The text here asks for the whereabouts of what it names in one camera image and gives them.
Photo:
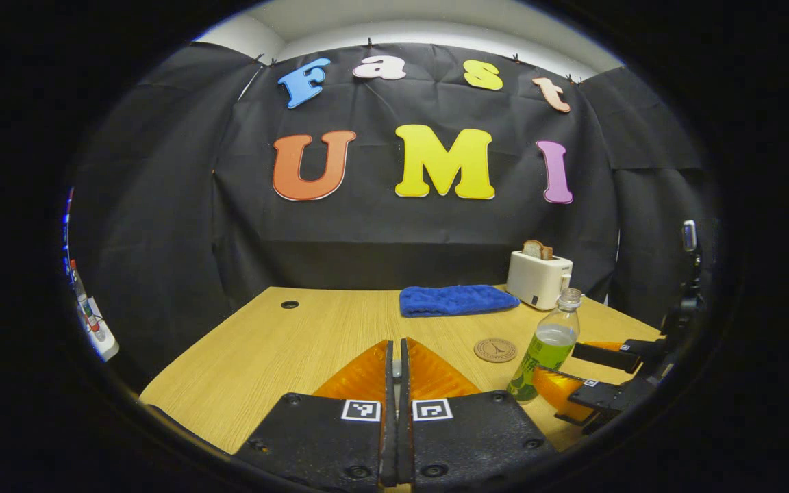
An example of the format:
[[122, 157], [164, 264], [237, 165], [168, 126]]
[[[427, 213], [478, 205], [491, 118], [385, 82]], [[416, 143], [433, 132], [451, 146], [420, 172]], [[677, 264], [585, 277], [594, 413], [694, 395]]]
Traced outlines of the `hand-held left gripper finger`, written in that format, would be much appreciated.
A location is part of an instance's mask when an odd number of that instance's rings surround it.
[[314, 490], [384, 490], [395, 482], [391, 366], [382, 340], [313, 393], [285, 393], [236, 456]]
[[401, 341], [398, 478], [413, 490], [507, 490], [558, 456], [513, 396], [482, 391], [424, 344]]

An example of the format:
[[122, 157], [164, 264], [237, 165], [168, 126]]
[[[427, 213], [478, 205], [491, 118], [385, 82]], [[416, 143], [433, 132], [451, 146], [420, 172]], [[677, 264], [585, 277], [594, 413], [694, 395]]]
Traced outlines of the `green label water bottle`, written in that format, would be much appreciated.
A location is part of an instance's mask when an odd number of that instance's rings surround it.
[[520, 360], [506, 390], [520, 405], [538, 396], [534, 383], [536, 367], [558, 370], [564, 364], [580, 335], [579, 306], [584, 296], [579, 288], [565, 288], [556, 307], [536, 325], [528, 349]]

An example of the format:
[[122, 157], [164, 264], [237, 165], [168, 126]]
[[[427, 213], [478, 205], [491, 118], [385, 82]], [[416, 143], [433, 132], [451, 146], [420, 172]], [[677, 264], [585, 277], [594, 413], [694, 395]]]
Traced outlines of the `round brown coaster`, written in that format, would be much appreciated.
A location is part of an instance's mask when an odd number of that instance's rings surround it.
[[516, 358], [516, 346], [509, 340], [489, 338], [478, 341], [473, 347], [474, 355], [485, 362], [504, 363]]

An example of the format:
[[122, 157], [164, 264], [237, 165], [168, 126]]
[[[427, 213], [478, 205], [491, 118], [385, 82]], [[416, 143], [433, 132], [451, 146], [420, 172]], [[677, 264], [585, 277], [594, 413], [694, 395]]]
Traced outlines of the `red cap clear bottle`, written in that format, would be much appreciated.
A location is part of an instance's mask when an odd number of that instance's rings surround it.
[[101, 330], [99, 318], [97, 318], [97, 316], [94, 315], [94, 312], [92, 311], [90, 297], [88, 297], [88, 294], [86, 293], [84, 282], [82, 281], [81, 277], [79, 277], [79, 273], [77, 271], [77, 262], [75, 259], [69, 260], [69, 266], [70, 274], [73, 280], [73, 290], [79, 306], [79, 311], [82, 313], [82, 316], [84, 316], [84, 321], [88, 325], [88, 328], [90, 328], [91, 334], [93, 334], [98, 341], [104, 341], [106, 340], [106, 334]]

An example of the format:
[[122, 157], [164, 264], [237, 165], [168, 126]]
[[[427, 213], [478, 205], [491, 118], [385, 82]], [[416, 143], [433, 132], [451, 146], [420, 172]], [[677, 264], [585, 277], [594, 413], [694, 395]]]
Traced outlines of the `white toaster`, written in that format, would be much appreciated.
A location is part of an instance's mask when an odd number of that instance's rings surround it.
[[549, 261], [510, 253], [506, 291], [538, 311], [551, 311], [563, 290], [569, 287], [573, 262], [554, 256]]

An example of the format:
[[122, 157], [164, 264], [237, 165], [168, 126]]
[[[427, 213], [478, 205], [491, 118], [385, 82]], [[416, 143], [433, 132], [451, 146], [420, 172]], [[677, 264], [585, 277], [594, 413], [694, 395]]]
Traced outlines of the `blue towel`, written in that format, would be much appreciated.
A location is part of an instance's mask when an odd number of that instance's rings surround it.
[[407, 318], [495, 313], [513, 309], [520, 303], [513, 294], [492, 285], [412, 286], [399, 294], [401, 315]]

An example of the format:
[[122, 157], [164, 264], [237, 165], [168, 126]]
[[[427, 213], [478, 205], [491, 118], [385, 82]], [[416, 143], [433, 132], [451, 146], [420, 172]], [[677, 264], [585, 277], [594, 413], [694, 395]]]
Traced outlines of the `white side table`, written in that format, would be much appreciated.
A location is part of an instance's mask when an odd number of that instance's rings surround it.
[[116, 340], [114, 334], [112, 333], [112, 331], [110, 331], [110, 328], [108, 327], [108, 324], [106, 323], [104, 317], [101, 315], [96, 300], [94, 300], [93, 297], [90, 297], [90, 305], [92, 307], [92, 311], [94, 312], [94, 315], [97, 316], [100, 322], [101, 330], [103, 331], [103, 333], [106, 334], [106, 340], [98, 341], [96, 337], [94, 337], [94, 335], [91, 334], [90, 328], [88, 328], [88, 325], [84, 321], [84, 316], [82, 316], [82, 313], [79, 311], [79, 306], [77, 304], [77, 313], [79, 315], [79, 320], [82, 322], [82, 324], [84, 324], [84, 330], [88, 335], [88, 339], [90, 340], [91, 345], [94, 347], [94, 349], [96, 349], [100, 358], [104, 362], [107, 362], [118, 353], [120, 346], [118, 340]]

